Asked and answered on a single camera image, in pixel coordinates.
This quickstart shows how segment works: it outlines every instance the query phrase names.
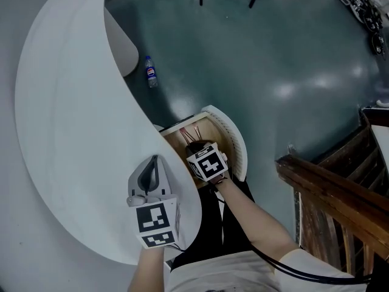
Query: floor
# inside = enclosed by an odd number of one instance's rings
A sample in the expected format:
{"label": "floor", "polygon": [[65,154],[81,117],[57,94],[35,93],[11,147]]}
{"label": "floor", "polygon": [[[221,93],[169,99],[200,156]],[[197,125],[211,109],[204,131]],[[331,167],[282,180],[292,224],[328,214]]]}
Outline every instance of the floor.
{"label": "floor", "polygon": [[[274,160],[287,145],[311,159],[358,124],[381,83],[367,35],[339,0],[113,0],[140,53],[125,80],[163,127],[212,104],[238,126],[255,201],[294,235],[292,189]],[[155,62],[149,89],[143,58]]]}

